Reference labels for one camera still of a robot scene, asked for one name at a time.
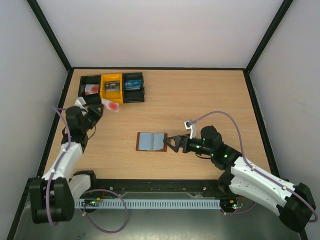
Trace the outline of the brown leather card holder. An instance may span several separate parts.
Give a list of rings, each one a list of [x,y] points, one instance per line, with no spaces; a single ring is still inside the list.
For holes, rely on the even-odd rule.
[[[164,143],[164,139],[167,137],[168,134],[165,132],[138,132],[135,150],[140,152],[167,152],[167,145]]]

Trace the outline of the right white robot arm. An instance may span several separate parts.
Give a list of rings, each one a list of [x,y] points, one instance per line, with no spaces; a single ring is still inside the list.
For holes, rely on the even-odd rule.
[[[176,135],[163,142],[176,153],[181,150],[208,156],[223,171],[218,179],[218,191],[222,195],[241,195],[264,206],[292,231],[301,233],[316,216],[316,204],[307,185],[291,183],[258,167],[226,145],[212,125],[203,127],[200,136]]]

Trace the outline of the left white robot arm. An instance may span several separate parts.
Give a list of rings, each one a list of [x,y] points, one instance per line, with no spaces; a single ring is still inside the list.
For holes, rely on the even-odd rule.
[[[102,104],[76,103],[66,110],[55,110],[63,122],[59,154],[41,178],[29,187],[31,216],[35,224],[70,221],[75,201],[91,187],[93,171],[72,175],[74,167],[87,147],[88,131],[96,129],[103,116]]]

